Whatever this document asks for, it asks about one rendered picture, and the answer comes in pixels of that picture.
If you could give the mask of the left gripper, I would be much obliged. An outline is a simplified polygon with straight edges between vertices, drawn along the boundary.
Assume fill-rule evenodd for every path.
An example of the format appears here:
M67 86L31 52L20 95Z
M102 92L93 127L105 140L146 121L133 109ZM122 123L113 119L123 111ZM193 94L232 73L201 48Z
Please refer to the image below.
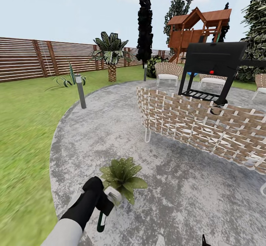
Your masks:
M101 211L105 216L110 214L110 212L114 206L115 206L114 203L112 203L110 200L108 200L106 195L100 204L95 205L96 209Z

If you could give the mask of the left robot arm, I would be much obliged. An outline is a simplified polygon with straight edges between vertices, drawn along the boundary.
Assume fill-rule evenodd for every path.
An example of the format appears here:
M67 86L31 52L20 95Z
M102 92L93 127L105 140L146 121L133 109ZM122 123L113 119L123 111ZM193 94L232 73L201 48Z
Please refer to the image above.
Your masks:
M117 202L122 199L120 192L110 186L102 190L102 184L98 176L90 178L82 188L84 193L79 192L71 199L67 211L40 246L78 246L94 208L107 216L115 206L108 199Z

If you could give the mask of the insectifuge atomizer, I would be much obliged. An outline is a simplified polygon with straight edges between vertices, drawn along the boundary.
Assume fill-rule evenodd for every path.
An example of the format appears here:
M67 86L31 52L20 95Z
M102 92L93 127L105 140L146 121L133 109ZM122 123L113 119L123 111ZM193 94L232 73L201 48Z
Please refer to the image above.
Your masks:
M99 221L97 225L97 232L100 233L104 230L105 228L105 223L106 223L107 216L105 216L101 211L99 213Z

